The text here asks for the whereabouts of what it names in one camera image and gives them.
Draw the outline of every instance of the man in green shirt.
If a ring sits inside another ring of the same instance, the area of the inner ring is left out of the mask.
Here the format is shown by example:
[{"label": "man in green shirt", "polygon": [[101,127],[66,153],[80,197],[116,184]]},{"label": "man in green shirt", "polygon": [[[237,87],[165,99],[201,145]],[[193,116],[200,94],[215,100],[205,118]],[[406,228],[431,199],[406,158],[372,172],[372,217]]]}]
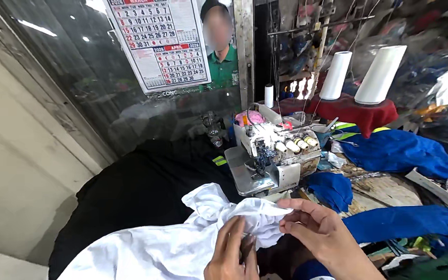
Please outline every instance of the man in green shirt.
[{"label": "man in green shirt", "polygon": [[227,7],[217,0],[207,0],[200,17],[204,24],[206,43],[214,49],[207,56],[212,82],[211,89],[238,85],[238,54],[229,43],[233,33],[231,16]]}]

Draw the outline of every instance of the red cloth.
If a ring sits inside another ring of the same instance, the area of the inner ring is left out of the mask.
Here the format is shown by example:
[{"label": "red cloth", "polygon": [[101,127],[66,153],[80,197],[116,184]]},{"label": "red cloth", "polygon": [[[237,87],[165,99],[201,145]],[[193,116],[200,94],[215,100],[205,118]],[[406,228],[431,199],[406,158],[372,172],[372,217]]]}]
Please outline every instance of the red cloth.
[{"label": "red cloth", "polygon": [[[302,111],[305,102],[296,98],[284,99],[279,102],[281,114],[284,116],[295,111]],[[316,94],[305,104],[305,113],[314,113],[316,106],[316,114],[322,118],[333,120],[338,117],[339,122],[357,124],[364,138],[369,138],[374,129],[387,125],[399,117],[391,100],[385,99],[376,106],[367,107],[356,103],[352,96],[345,93],[336,100],[321,100]],[[279,113],[277,106],[272,110]]]}]

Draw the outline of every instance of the work uniform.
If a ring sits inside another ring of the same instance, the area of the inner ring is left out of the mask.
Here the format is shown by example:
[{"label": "work uniform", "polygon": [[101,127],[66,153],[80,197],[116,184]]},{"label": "work uniform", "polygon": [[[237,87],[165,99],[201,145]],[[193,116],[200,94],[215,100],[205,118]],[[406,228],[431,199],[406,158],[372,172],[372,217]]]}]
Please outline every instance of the work uniform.
[{"label": "work uniform", "polygon": [[212,89],[228,88],[238,85],[238,52],[230,44],[229,51],[222,62],[213,51],[207,56],[208,68],[212,82],[208,85]]}]

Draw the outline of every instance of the glass panel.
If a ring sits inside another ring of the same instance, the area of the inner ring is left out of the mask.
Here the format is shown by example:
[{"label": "glass panel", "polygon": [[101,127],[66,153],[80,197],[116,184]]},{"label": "glass panel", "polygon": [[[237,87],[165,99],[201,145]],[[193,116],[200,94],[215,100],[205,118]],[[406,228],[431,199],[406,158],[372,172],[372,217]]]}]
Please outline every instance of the glass panel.
[{"label": "glass panel", "polygon": [[[148,95],[141,90],[101,0],[2,2],[36,57],[119,155],[146,139],[182,137],[201,124],[200,116],[207,111],[229,118],[240,110],[237,61],[233,80],[219,83],[211,72],[211,84]],[[197,0],[199,9],[204,2]],[[233,21],[233,2],[221,2]],[[235,48],[232,33],[230,45]],[[209,46],[207,54],[213,54]]]}]

